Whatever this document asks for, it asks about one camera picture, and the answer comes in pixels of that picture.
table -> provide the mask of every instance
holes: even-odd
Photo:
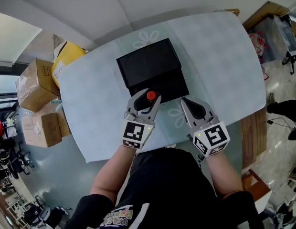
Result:
[[[233,13],[198,14],[155,24],[117,38],[62,70],[65,115],[86,162],[109,159],[120,144],[130,94],[116,59],[165,38],[181,62],[190,96],[208,102],[226,125],[265,106],[260,63]],[[155,122],[142,151],[187,140],[189,128],[179,99],[162,104]]]

person's right arm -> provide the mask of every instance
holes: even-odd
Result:
[[[240,175],[227,160],[224,152],[219,152],[206,159],[210,168],[214,188],[219,197],[225,199],[230,194],[243,191]]]

red round object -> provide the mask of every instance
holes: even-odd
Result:
[[[149,101],[154,101],[156,98],[157,98],[157,93],[155,92],[155,91],[149,91],[148,93],[147,93],[147,99],[149,100]]]

person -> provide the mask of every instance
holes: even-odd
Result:
[[[296,100],[288,100],[281,103],[277,103],[275,100],[274,93],[270,93],[268,100],[268,113],[284,115],[296,123]]]
[[[224,152],[206,159],[215,192],[192,154],[161,148],[138,154],[120,146],[80,199],[65,229],[264,228],[251,193]],[[132,164],[130,178],[117,203]]]

black pants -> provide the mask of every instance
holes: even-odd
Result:
[[[296,100],[269,104],[267,106],[267,111],[268,113],[284,115],[296,123]]]

